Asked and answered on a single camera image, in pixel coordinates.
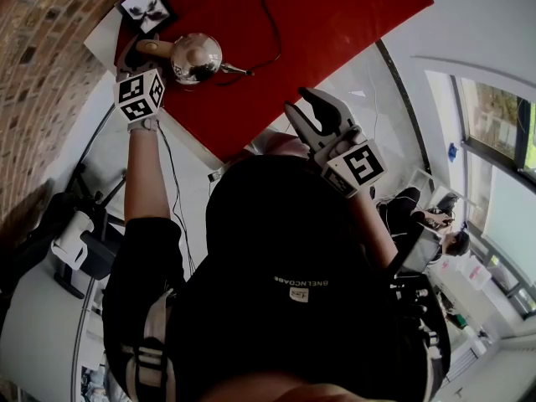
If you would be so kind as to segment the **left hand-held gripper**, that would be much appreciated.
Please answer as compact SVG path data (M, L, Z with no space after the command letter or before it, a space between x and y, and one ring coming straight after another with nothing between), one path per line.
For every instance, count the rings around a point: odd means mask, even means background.
M115 108L126 119L128 131L156 131L162 106L165 83L158 58L136 49L137 67L127 65L126 57L134 44L154 35L139 34L121 51L116 64L116 83L113 87Z

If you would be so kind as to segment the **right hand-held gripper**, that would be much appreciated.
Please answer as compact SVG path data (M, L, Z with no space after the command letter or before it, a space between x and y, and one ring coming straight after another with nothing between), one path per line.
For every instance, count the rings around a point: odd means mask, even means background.
M344 198L351 198L382 178L387 168L374 139L353 147L334 159L328 154L345 131L355 126L348 106L325 91L299 87L298 93L311 106L318 130L294 104L286 101L284 111L294 131L313 151L312 160L320 167L321 176Z

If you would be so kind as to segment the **person's right hand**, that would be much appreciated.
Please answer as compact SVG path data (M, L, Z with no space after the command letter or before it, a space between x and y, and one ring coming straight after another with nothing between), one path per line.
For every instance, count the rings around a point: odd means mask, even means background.
M358 125L352 126L345 131L338 143L333 146L328 156L330 159L334 159L366 140L367 138L363 135L362 128Z

